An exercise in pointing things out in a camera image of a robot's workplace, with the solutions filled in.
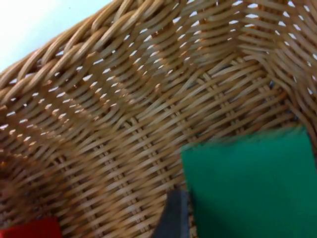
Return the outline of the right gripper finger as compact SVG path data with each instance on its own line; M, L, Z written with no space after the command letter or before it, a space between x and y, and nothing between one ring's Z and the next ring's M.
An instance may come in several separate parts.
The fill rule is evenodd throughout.
M167 193L165 206L154 229L154 238L189 238L188 193L173 190Z

